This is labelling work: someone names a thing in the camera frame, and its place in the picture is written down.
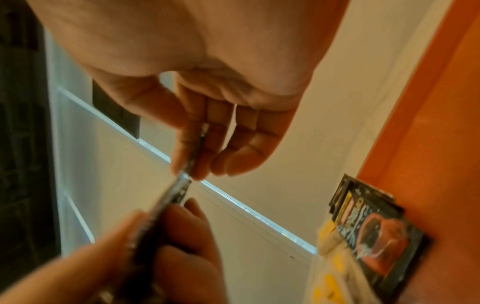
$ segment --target dark background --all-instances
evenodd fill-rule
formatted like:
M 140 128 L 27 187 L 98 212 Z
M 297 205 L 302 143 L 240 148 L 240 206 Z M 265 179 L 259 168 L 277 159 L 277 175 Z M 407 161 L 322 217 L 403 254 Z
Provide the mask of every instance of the dark background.
M 0 292 L 60 253 L 42 28 L 0 2 Z

